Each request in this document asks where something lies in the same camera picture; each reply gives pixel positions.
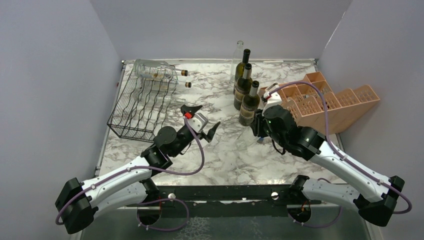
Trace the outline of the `wine bottle silver foil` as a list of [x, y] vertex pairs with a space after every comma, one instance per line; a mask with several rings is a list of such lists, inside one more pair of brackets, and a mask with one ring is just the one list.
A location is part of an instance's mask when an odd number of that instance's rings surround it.
[[254, 121], [255, 112], [260, 103], [260, 97], [258, 95], [259, 85], [260, 83], [254, 80], [251, 84], [249, 93], [242, 99], [238, 118], [242, 126], [249, 126]]
[[244, 66], [243, 75], [238, 78], [236, 82], [233, 105], [238, 111], [241, 109], [243, 97], [251, 90], [251, 86], [253, 83], [251, 73], [252, 65], [250, 63], [246, 63]]

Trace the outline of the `dark green wine bottle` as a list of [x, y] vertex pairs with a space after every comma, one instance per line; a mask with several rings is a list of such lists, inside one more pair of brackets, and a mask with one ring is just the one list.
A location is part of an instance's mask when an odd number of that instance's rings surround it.
[[235, 94], [237, 80], [243, 76], [245, 65], [249, 62], [251, 50], [246, 48], [243, 51], [243, 56], [241, 62], [236, 65], [235, 74], [234, 74], [234, 85], [233, 85], [233, 94]]

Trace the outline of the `clear glass bottle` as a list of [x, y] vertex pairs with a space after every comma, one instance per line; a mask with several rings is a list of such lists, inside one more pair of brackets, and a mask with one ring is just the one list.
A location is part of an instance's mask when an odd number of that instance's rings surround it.
[[234, 84], [235, 80], [235, 71], [236, 66], [238, 63], [242, 61], [243, 58], [243, 52], [244, 52], [244, 42], [242, 40], [239, 40], [236, 44], [236, 50], [233, 53], [232, 60], [231, 60], [231, 68], [230, 68], [230, 81]]

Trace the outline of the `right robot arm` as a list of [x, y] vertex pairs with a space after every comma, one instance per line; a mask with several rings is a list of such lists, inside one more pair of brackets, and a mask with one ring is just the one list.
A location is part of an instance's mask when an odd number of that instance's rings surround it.
[[388, 225], [405, 184], [402, 178], [388, 177], [362, 165], [314, 128], [297, 126], [292, 114], [280, 105], [256, 110], [250, 127], [254, 136], [269, 137], [283, 152], [320, 165], [345, 181], [333, 184], [298, 175], [288, 190], [292, 202], [328, 202], [357, 210], [373, 225]]

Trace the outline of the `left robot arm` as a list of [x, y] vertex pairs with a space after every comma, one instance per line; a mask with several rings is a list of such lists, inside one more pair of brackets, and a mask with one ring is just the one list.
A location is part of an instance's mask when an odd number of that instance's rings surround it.
[[68, 234], [75, 234], [88, 227], [99, 216], [142, 202], [152, 205], [160, 202], [159, 190], [152, 177], [159, 173], [176, 175], [168, 168], [171, 159], [202, 139], [211, 142], [219, 123], [208, 132], [204, 127], [209, 120], [199, 112], [201, 106], [183, 105], [180, 110], [184, 125], [175, 130], [172, 126], [162, 127], [153, 138], [153, 144], [135, 159], [107, 174], [79, 181], [68, 180], [55, 201], [58, 214], [56, 225], [64, 225]]

